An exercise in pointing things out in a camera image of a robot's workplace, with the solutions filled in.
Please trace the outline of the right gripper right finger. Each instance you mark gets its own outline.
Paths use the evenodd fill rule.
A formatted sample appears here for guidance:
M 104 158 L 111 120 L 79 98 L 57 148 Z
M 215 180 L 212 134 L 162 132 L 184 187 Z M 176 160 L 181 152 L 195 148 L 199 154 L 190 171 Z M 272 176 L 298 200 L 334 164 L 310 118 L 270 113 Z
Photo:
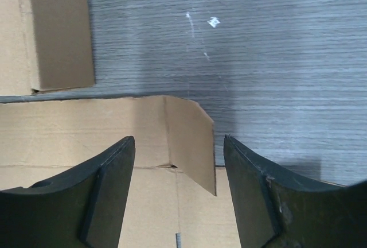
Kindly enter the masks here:
M 365 247 L 366 182 L 314 180 L 224 138 L 242 247 Z

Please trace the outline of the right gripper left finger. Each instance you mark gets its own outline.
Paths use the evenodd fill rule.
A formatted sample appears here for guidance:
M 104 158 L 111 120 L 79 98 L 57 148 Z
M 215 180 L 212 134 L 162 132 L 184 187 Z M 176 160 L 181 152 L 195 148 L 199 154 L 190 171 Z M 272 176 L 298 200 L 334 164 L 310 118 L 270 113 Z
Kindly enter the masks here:
M 1 247 L 118 247 L 135 160 L 127 136 L 29 188 L 1 191 Z

